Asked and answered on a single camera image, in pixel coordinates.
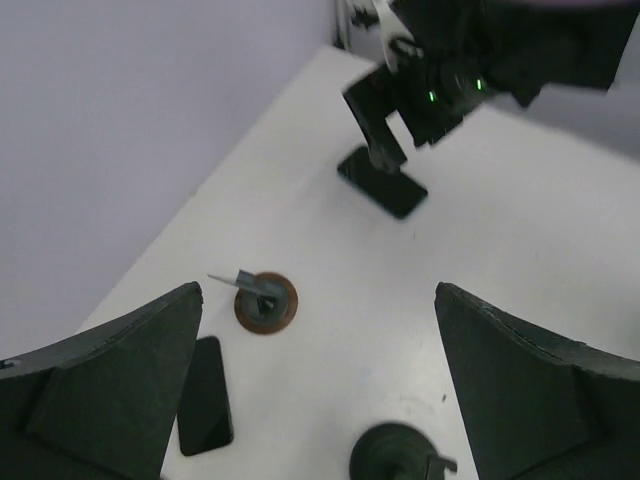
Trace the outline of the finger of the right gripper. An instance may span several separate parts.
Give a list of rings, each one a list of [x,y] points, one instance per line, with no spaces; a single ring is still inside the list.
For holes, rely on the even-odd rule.
[[[397,110],[387,66],[377,65],[342,95],[364,136],[372,165],[385,173],[399,172],[407,157],[387,123]]]

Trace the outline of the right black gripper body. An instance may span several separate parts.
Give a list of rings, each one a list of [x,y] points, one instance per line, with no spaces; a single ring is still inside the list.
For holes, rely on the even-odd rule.
[[[396,55],[389,61],[398,111],[414,146],[433,146],[500,89],[467,56]]]

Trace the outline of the brown disc small stand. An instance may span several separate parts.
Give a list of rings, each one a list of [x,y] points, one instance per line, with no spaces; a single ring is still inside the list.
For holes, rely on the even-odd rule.
[[[298,293],[292,282],[282,274],[239,270],[235,278],[214,274],[208,274],[207,277],[237,289],[234,314],[240,325],[251,333],[278,333],[295,318],[299,305]]]

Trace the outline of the black phone stand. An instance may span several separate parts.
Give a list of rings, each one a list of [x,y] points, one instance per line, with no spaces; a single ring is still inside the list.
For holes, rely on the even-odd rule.
[[[439,479],[456,475],[457,461],[440,454],[431,440],[411,425],[383,422],[367,429],[349,460],[351,480]]]

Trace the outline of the black phone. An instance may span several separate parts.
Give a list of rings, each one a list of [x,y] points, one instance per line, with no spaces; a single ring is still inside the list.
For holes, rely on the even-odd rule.
[[[196,341],[177,426],[180,451],[185,457],[226,447],[234,439],[222,349],[215,336]]]
[[[337,166],[338,175],[387,214],[404,220],[428,197],[427,189],[402,171],[386,173],[370,161],[365,146],[354,149]]]

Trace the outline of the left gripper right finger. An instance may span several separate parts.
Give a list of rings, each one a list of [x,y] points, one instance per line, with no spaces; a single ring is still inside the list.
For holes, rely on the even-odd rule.
[[[636,479],[639,364],[451,283],[435,312],[481,479]]]

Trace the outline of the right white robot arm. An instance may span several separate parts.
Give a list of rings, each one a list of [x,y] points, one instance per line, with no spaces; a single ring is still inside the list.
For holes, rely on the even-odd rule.
[[[548,85],[608,90],[639,16],[636,1],[350,1],[353,26],[380,30],[383,63],[344,98],[374,168],[407,158],[387,125],[434,145],[496,96],[528,107]]]

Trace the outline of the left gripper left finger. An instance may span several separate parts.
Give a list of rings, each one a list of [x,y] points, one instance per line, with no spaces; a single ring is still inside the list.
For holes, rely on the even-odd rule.
[[[202,310],[190,282],[2,360],[2,478],[160,478]]]

